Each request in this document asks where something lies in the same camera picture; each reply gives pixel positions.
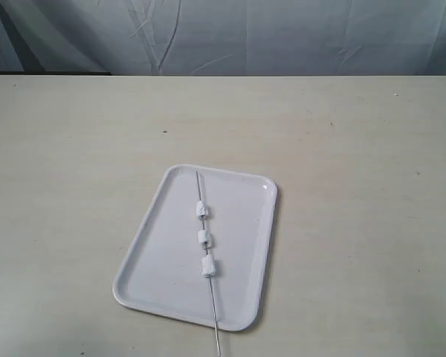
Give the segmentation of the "thin metal skewer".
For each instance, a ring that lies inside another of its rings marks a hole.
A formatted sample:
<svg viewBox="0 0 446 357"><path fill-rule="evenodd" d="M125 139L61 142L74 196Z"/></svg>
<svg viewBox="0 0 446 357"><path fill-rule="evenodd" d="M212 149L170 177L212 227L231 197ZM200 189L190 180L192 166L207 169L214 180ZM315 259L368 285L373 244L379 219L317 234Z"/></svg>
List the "thin metal skewer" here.
<svg viewBox="0 0 446 357"><path fill-rule="evenodd" d="M198 200L203 200L203 194L202 194L202 188L201 188L201 182L200 182L200 175L198 171L195 172L195 179L197 184L197 193L198 193ZM207 229L207 220L199 220L201 222L201 229ZM206 254L212 254L211 248L203 249L204 250L204 256ZM214 287L213 287L213 277L206 278L208 280L209 285L209 291L210 291L210 300L211 300L211 308L213 313L213 329L214 329L214 335L216 340L216 355L221 356L221 346L220 346L220 338L219 338L219 325L218 325L218 319L216 314L216 301L215 301L215 293L214 293Z"/></svg>

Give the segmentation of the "white marshmallow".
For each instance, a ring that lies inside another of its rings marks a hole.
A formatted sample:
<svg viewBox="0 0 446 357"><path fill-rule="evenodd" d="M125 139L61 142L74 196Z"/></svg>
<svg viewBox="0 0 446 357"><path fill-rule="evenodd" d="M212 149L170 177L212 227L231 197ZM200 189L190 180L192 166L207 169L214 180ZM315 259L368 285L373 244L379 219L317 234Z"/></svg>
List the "white marshmallow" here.
<svg viewBox="0 0 446 357"><path fill-rule="evenodd" d="M201 274L206 278L216 275L216 264L212 254L206 254L201 258Z"/></svg>
<svg viewBox="0 0 446 357"><path fill-rule="evenodd" d="M198 200L195 204L195 216L199 220L206 220L210 217L210 209L202 200Z"/></svg>
<svg viewBox="0 0 446 357"><path fill-rule="evenodd" d="M198 244L203 248L203 249L208 249L212 247L212 237L211 237L211 233L206 230L206 229L201 229L198 234Z"/></svg>

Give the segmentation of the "white plastic tray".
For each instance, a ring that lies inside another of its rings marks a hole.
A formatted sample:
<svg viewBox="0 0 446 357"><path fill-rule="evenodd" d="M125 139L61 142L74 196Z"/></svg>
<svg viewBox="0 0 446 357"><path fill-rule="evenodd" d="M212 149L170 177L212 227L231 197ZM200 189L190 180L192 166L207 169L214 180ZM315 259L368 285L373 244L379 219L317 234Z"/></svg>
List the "white plastic tray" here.
<svg viewBox="0 0 446 357"><path fill-rule="evenodd" d="M131 309L213 327L195 216L195 172L210 209L220 329L241 331L258 315L278 189L264 176L180 164L164 174L113 284Z"/></svg>

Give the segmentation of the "white backdrop curtain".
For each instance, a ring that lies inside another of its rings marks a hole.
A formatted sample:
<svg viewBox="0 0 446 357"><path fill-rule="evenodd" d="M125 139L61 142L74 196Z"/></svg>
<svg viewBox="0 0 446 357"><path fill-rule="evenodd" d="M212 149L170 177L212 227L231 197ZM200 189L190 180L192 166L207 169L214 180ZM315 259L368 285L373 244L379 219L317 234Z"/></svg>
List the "white backdrop curtain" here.
<svg viewBox="0 0 446 357"><path fill-rule="evenodd" d="M0 73L446 75L446 1L0 1Z"/></svg>

